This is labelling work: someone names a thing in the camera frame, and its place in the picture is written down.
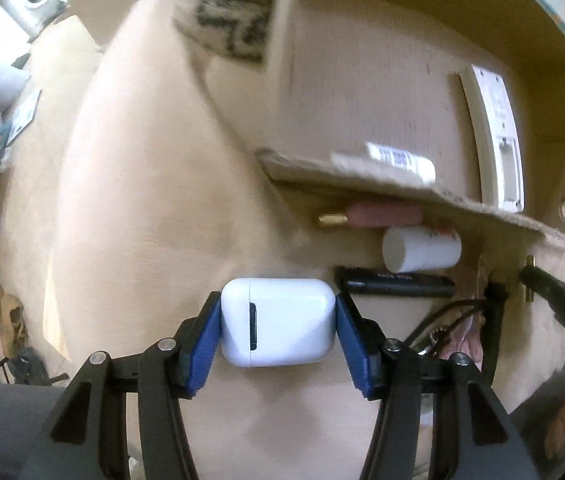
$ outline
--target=black cable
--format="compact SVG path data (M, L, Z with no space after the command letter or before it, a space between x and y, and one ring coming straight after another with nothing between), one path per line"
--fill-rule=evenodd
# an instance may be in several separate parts
M433 345L433 348L431 348L431 352L429 352L429 355L435 355L437 354L438 351L440 351L440 349L445 345L447 338L451 335L451 333L456 330L456 328L460 325L460 323L462 323L464 320L466 320L468 317L473 316L473 314L476 314L478 312L483 311L486 307L488 306L488 303L485 301L484 304L475 306L473 308L471 308L470 310L467 310L464 314L462 314L461 316L459 316L453 323L451 323L446 329L445 331L440 335L440 338L436 341L436 344Z
M451 303L446 304L442 308L438 309L436 312L429 314L427 317L425 317L418 324L418 326L405 339L405 345L407 345L407 346L413 345L415 340L418 339L422 335L422 333L425 331L425 329L431 323L433 323L435 320L437 320L439 317L443 316L444 314L446 314L448 311L452 310L453 308L456 308L458 306L478 306L478 305L483 305L482 308L485 308L486 305L487 305L487 301L486 300L475 300L475 299L474 300L457 300L457 301L452 301Z

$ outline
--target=brown cardboard piece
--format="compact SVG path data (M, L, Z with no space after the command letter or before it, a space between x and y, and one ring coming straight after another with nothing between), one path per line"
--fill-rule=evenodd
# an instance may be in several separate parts
M565 35L535 0L277 0L261 163L274 180L410 196L565 237ZM481 203L469 109L457 73L500 73L515 115L526 207ZM364 141L430 158L414 184L363 155Z

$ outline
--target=gray surface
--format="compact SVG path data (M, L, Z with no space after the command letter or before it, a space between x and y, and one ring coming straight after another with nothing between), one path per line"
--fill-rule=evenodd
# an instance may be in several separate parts
M18 478L34 439L64 388L0 383L0 479Z

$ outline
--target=gold cap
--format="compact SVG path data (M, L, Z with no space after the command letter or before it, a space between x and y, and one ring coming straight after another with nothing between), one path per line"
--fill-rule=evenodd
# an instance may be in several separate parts
M337 227L347 225L349 219L345 213L325 213L318 217L320 227Z

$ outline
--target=metal screw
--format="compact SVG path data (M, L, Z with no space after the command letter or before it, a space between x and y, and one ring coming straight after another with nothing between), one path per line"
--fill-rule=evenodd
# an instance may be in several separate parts
M158 342L158 348L165 352L173 350L174 348L176 348L176 340L171 337L160 339L160 341Z
M453 359L455 364L460 366L467 366L471 362L471 358L467 354L463 354L462 352L454 353L451 358Z
M533 256L533 254L530 254L529 256L527 256L527 265L530 267L535 267L536 266L536 259ZM531 290L530 288L528 288L527 286L524 289L524 301L526 303L533 303L534 300L534 294L533 294L533 290Z
M101 365L105 359L107 359L107 354L101 351L94 352L89 356L89 362L92 365Z
M385 348L390 352L400 352L402 349L402 343L398 339L390 337L385 341Z

